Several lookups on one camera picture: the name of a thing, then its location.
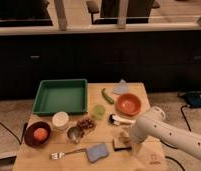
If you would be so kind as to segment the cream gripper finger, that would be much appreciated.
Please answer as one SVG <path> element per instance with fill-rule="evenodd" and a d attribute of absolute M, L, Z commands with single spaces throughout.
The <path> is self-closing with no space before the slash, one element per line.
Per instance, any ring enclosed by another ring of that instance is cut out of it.
<path fill-rule="evenodd" d="M 130 137 L 126 132 L 121 132 L 119 134 L 119 140 L 125 144 L 125 145 L 129 145 L 130 144 Z"/>

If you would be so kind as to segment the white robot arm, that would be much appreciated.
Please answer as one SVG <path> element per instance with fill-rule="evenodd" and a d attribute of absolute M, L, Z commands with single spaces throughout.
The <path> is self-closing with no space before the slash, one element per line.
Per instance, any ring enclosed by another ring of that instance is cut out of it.
<path fill-rule="evenodd" d="M 167 124 L 165 119 L 165 112 L 153 106 L 140 114 L 134 123 L 123 131 L 131 143 L 142 144 L 148 136 L 152 136 L 201 160 L 201 135 Z"/>

